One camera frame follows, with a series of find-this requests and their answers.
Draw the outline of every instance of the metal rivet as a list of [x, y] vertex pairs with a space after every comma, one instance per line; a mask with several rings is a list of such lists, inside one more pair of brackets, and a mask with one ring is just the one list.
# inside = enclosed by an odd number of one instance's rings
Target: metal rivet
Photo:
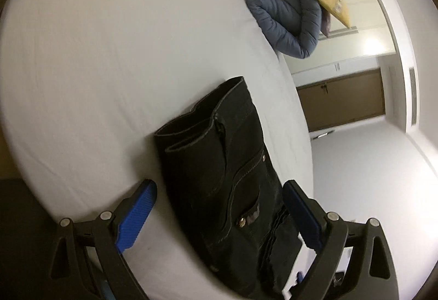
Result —
[[244, 217], [242, 217], [239, 222], [237, 223], [237, 225], [242, 228], [246, 225], [246, 219]]
[[374, 218], [370, 219], [370, 224], [371, 224], [371, 226], [374, 226], [374, 227], [379, 227], [380, 226], [379, 220], [374, 219]]
[[61, 227], [67, 227], [68, 225], [70, 225], [70, 219], [62, 219], [59, 224], [61, 225]]
[[332, 212], [332, 211], [330, 211], [330, 212], [327, 214], [327, 217], [328, 217], [328, 219], [331, 220], [331, 221], [338, 221], [338, 220], [339, 220], [339, 215], [338, 215], [337, 213], [335, 213], [335, 212]]
[[104, 211], [100, 214], [100, 218], [102, 220], [109, 220], [112, 215], [113, 215], [113, 213], [111, 211]]

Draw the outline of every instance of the black pants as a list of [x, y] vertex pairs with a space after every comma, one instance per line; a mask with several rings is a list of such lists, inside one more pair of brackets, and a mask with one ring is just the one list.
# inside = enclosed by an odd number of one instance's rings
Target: black pants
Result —
[[281, 291], [301, 247], [243, 77], [155, 134], [170, 202], [203, 262], [256, 300]]

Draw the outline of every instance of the purple pillow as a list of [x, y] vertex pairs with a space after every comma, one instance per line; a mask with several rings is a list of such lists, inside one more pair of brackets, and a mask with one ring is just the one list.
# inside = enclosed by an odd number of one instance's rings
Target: purple pillow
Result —
[[330, 28], [332, 26], [332, 19], [330, 12], [328, 12], [326, 9], [324, 9], [321, 6], [322, 9], [322, 22], [321, 22], [321, 32], [325, 37], [329, 37], [330, 34]]

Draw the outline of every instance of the mattress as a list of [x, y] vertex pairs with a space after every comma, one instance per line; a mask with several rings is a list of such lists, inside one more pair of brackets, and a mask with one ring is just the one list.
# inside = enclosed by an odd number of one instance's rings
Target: mattress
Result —
[[[280, 180], [295, 179], [312, 196], [310, 141], [292, 77], [245, 0], [8, 0], [0, 21], [5, 135], [49, 213], [91, 219], [140, 180], [157, 183], [156, 206], [124, 253], [152, 300], [237, 298], [181, 232], [152, 135], [240, 75]], [[293, 272], [307, 268], [307, 256], [303, 248]]]

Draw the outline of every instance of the brown door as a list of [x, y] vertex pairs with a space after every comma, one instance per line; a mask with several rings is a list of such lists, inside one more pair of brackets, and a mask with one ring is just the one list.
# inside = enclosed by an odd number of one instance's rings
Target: brown door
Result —
[[385, 114], [380, 69], [297, 88], [309, 131]]

